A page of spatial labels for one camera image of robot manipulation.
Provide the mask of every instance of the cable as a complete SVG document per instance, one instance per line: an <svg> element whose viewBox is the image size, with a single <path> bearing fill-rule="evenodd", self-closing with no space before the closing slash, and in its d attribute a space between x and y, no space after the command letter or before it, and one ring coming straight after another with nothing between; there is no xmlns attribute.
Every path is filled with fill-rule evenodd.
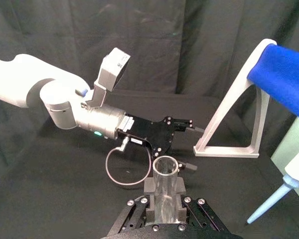
<svg viewBox="0 0 299 239"><path fill-rule="evenodd" d="M134 183L121 183L121 182L119 182L119 181L116 181L116 180L111 176L111 174L110 174L110 172L109 172L109 168L108 168L109 157L110 157L111 153L113 153L115 150L120 151L120 147L113 148L113 149L108 153L108 155L106 156L106 160L105 160L105 169L106 169L106 172L107 172L109 178L110 178L113 182L115 182L115 183L117 183L117 184L119 184L119 185L123 185L123 186L132 186L132 185L136 185L136 184L139 184L139 183L143 182L143 181L149 176L149 174L150 174L150 170L151 170L151 155L150 155L150 151L149 151L149 149L146 148L146 150L147 150L147 152L148 152L148 156L149 156L149 170L148 170L147 174L145 175L145 177L144 177L143 179L141 179L140 181L137 181L137 182L134 182Z"/></svg>

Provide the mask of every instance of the white support frame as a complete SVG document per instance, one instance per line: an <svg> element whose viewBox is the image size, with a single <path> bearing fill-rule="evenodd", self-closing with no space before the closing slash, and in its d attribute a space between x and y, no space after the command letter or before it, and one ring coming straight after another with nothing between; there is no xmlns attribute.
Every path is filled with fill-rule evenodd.
<svg viewBox="0 0 299 239"><path fill-rule="evenodd" d="M258 158L259 147L263 134L266 113L270 98L270 96L266 92L264 92L258 87L256 87L256 115L251 144L248 147L220 147L207 146L207 143L210 141L217 127L224 119L228 111L232 108L234 103L251 85L254 84L253 82L247 79L247 76L250 73L250 71L254 68L254 66L257 64L263 51L269 44L276 45L277 43L271 39L262 40L247 59L246 63L240 70L232 86L227 92L225 98L218 107L213 118L209 122L204 132L204 135L202 136L202 138L199 139L196 146L194 146L195 156Z"/></svg>

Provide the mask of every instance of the screw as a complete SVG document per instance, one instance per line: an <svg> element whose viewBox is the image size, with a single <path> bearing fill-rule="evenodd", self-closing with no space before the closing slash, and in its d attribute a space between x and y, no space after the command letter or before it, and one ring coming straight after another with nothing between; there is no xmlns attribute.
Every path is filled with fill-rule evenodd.
<svg viewBox="0 0 299 239"><path fill-rule="evenodd" d="M185 201L186 203L190 203L191 198L190 198L190 197L186 197L186 198L184 198L184 201Z"/></svg>
<svg viewBox="0 0 299 239"><path fill-rule="evenodd" d="M142 198L141 199L141 203L147 203L148 202L148 199L147 198Z"/></svg>
<svg viewBox="0 0 299 239"><path fill-rule="evenodd" d="M200 205L205 204L205 199L203 199L203 198L200 198L200 199L198 199L197 201L198 201L198 203L199 203Z"/></svg>
<svg viewBox="0 0 299 239"><path fill-rule="evenodd" d="M128 206L133 206L134 205L134 200L128 200Z"/></svg>
<svg viewBox="0 0 299 239"><path fill-rule="evenodd" d="M183 231L185 231L186 226L185 226L184 224L179 224L179 225L178 225L178 229L179 229L181 232L183 232Z"/></svg>
<svg viewBox="0 0 299 239"><path fill-rule="evenodd" d="M157 232L159 230L159 225L154 225L151 228L154 232Z"/></svg>

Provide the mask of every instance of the black curtain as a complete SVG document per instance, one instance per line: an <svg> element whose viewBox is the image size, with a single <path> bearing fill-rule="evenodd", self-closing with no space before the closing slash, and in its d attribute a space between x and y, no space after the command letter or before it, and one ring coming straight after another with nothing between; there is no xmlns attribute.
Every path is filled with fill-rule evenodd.
<svg viewBox="0 0 299 239"><path fill-rule="evenodd" d="M132 56L118 89L221 100L264 38L299 51L299 0L0 0L1 60L27 53L90 86L118 47ZM250 89L235 105L250 129L254 100ZM0 101L0 169L47 117ZM294 119L271 100L262 141L268 154Z"/></svg>

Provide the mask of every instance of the clear glass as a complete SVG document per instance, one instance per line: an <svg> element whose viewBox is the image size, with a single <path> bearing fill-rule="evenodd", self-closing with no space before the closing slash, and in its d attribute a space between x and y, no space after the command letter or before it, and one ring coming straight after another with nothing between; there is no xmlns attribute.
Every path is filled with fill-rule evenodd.
<svg viewBox="0 0 299 239"><path fill-rule="evenodd" d="M177 223L177 174L178 163L173 157L161 156L153 162L155 223Z"/></svg>

